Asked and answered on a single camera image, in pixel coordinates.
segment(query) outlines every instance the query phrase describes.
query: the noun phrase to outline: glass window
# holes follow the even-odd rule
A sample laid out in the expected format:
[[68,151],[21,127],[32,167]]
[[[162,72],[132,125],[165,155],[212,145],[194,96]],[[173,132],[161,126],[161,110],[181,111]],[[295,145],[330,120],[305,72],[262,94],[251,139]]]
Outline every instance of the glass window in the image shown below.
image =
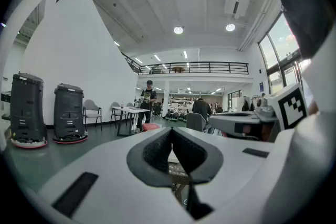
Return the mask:
[[265,56],[265,61],[266,61],[266,66],[267,68],[270,68],[274,66],[275,64],[278,63],[277,57],[275,55],[275,52],[273,50],[272,44],[269,41],[268,36],[266,36],[261,42],[260,46],[263,50],[264,56]]
[[281,14],[278,21],[269,32],[269,36],[277,50],[280,61],[299,48],[295,36],[290,30],[283,14]]
[[275,72],[269,76],[271,94],[280,91],[284,85],[282,83],[282,77],[280,72]]

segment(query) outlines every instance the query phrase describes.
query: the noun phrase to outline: air conditioner unit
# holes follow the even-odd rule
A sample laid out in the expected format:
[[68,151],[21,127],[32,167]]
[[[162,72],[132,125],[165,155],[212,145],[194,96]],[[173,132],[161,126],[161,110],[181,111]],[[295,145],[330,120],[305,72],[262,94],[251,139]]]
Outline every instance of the air conditioner unit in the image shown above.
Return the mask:
[[224,13],[234,14],[234,18],[245,16],[250,0],[225,0]]

